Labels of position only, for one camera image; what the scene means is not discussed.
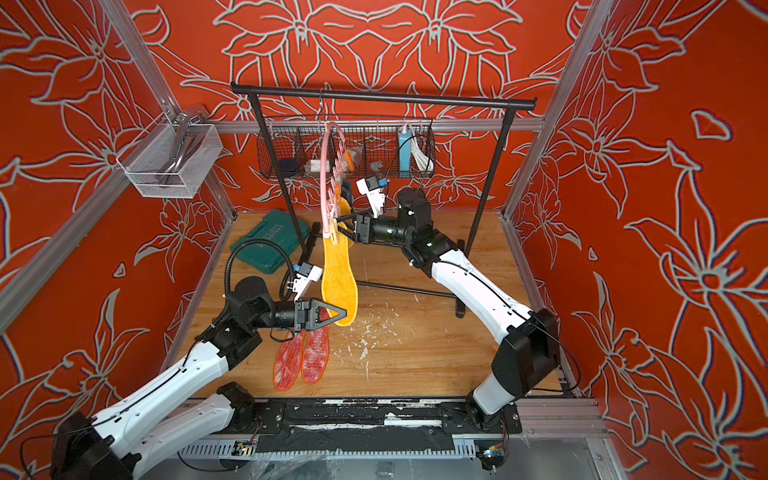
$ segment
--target red floral wallpaper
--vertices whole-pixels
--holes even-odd
[[[0,289],[160,113],[92,0],[0,5]]]
[[[533,98],[543,115],[576,35],[585,0],[453,2],[206,2],[194,15],[184,2],[127,0],[171,90],[184,105],[203,103],[217,120],[254,120],[230,82],[294,88]],[[427,118],[498,118],[496,109],[265,98],[265,114],[371,113]],[[513,134],[489,208],[500,207],[533,138]],[[436,176],[427,184],[437,207],[471,208],[495,145],[494,134],[439,135]],[[216,170],[241,210],[284,205],[276,180],[257,173],[246,134],[227,135]],[[392,182],[391,196],[408,184]],[[293,200],[317,206],[315,180],[290,180]]]
[[[92,0],[3,2],[0,84],[2,288],[160,108]],[[23,439],[157,373],[225,223],[205,186],[193,200],[122,194],[0,336],[0,478],[27,478]],[[25,446],[37,478],[50,451],[50,440]]]
[[[620,0],[513,220],[632,478],[768,475],[761,2]]]

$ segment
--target wire mesh basket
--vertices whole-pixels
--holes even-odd
[[[174,129],[159,125],[161,131],[147,148],[125,168],[128,180],[142,197],[193,198],[219,157],[221,139],[213,125],[194,125],[187,135],[200,135],[200,143],[190,149],[178,164],[170,159]]]
[[[402,134],[398,125],[373,125],[341,127],[346,139],[346,147],[356,154],[357,163],[354,171],[345,172],[348,178],[365,178],[375,175],[378,178],[401,177],[423,178],[435,173],[436,146],[431,122],[414,123],[409,133]],[[285,177],[319,177],[320,150],[325,126],[311,127],[269,126],[267,128],[275,148],[280,170]],[[419,161],[411,148],[411,140],[418,146]],[[339,134],[332,131],[328,144],[329,170],[336,158],[336,145],[340,142]],[[274,178],[272,159],[266,149],[263,133],[258,137],[259,172],[267,178]]]

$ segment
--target green toolbox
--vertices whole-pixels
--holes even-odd
[[[299,228],[304,240],[306,240],[310,235],[310,226],[306,222],[299,220]],[[252,238],[272,240],[280,245],[288,254],[299,246],[299,239],[296,238],[296,231],[293,229],[290,215],[280,210],[272,210],[265,215],[256,228],[230,245],[230,251],[236,249],[245,240]],[[250,245],[245,247],[237,254],[237,258],[267,274],[275,273],[285,263],[283,256],[269,245]]]

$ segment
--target white cable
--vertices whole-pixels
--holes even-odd
[[[413,128],[411,127],[411,124],[405,124],[402,126],[400,131],[402,133],[405,133],[406,131],[410,130],[413,132]],[[416,160],[416,166],[419,167],[419,170],[427,171],[428,169],[431,170],[430,164],[432,163],[429,160],[429,157],[424,155],[424,152],[422,152],[422,149],[419,148],[419,140],[416,138],[416,135],[412,133],[411,137],[411,155],[413,156],[413,159]]]

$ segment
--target metal rail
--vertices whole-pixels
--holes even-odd
[[[240,95],[274,95],[278,97],[328,98],[332,100],[384,101],[401,104],[455,105],[457,107],[504,108],[533,110],[534,100],[503,98],[439,97],[436,95],[382,94],[373,91],[304,90],[302,88],[256,87],[232,83],[232,92]]]
[[[349,115],[331,114],[329,120],[333,120],[341,128],[355,127],[375,127],[403,125],[408,122],[412,125],[419,125],[422,122],[427,124],[431,121],[432,131],[436,134],[453,133],[457,131],[500,131],[502,129],[502,118],[368,118],[354,120],[345,118]],[[216,131],[221,135],[225,134],[259,134],[259,122],[257,121],[239,121],[239,120],[219,120],[206,122],[216,126]],[[269,118],[267,125],[270,127],[317,127],[317,120],[304,120],[302,118],[287,118],[276,120]],[[544,127],[544,118],[516,118],[510,126],[509,131],[540,131]]]

